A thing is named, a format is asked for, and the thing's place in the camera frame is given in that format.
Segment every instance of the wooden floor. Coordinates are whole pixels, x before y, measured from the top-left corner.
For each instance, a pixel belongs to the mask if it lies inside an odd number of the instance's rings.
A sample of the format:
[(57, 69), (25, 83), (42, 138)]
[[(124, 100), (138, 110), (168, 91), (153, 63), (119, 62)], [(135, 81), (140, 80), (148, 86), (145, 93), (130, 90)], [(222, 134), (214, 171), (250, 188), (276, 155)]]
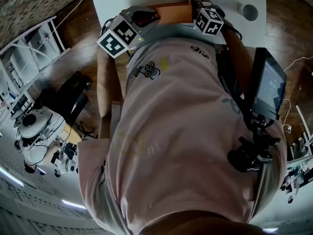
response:
[[(68, 6), (57, 17), (61, 21), (76, 3)], [(266, 48), (282, 68), (289, 66), (294, 59), (313, 55), (313, 8), (303, 0), (267, 0)], [(96, 41), (100, 34), (99, 21), (92, 0), (83, 0), (81, 5), (64, 21), (58, 29), (64, 42), (71, 50), (58, 60), (38, 80), (31, 94), (36, 97), (42, 88), (58, 89), (75, 71), (81, 71), (96, 81)], [(126, 54), (115, 60), (123, 94), (126, 86)], [(286, 98), (291, 100), (291, 111), (286, 124), (292, 126), (291, 134), (286, 134), (288, 144), (301, 136), (304, 127), (295, 108), (299, 104), (305, 118), (313, 130), (313, 59), (297, 61), (286, 73), (288, 76)], [(86, 92), (90, 108), (83, 110), (78, 122), (98, 128), (99, 113), (96, 100), (96, 84)], [(281, 109), (282, 121), (289, 109), (284, 101)]]

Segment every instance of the shelving unit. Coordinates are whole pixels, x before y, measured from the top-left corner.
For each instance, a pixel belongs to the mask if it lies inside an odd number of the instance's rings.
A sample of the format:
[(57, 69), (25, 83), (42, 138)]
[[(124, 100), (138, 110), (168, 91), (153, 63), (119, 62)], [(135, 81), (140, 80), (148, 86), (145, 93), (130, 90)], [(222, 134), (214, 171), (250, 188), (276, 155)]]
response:
[(34, 102), (28, 88), (69, 50), (58, 35), (55, 18), (30, 28), (0, 50), (0, 128), (9, 113)]

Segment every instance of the pink t-shirt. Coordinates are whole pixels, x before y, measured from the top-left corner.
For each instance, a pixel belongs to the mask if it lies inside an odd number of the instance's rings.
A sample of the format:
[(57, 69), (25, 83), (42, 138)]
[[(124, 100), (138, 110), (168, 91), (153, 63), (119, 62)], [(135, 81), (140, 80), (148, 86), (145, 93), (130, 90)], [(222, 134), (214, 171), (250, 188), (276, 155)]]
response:
[[(79, 144), (84, 201), (90, 202), (106, 159), (104, 173), (133, 234), (165, 215), (187, 210), (248, 222), (257, 173), (238, 172), (227, 154), (241, 146), (240, 136), (251, 140), (252, 133), (218, 79), (213, 47), (168, 39), (140, 49), (128, 70), (126, 98), (112, 140)], [(274, 154), (281, 182), (286, 141), (280, 122), (269, 130), (282, 139)], [(88, 207), (103, 223), (96, 205)]]

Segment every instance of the cylindrical object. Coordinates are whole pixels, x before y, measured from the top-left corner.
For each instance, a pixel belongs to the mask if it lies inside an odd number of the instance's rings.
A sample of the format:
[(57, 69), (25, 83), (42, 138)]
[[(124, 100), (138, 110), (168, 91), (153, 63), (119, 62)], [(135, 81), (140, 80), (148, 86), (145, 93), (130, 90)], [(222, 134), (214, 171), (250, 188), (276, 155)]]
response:
[(238, 4), (237, 8), (240, 15), (242, 15), (248, 21), (255, 21), (258, 18), (258, 10), (252, 4)]

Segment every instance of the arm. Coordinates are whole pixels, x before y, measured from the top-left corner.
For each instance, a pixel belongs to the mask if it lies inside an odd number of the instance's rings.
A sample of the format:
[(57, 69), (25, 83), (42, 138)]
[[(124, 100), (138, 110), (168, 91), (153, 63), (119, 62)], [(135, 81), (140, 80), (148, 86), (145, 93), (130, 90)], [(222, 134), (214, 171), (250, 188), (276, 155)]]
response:
[(236, 71), (237, 79), (239, 80), (239, 84), (245, 95), (248, 89), (250, 74), (252, 71), (252, 58), (234, 31), (224, 27), (222, 28), (221, 32), (227, 43), (230, 57)]
[(110, 138), (111, 102), (123, 101), (114, 59), (98, 48), (97, 98), (101, 117), (99, 138)]

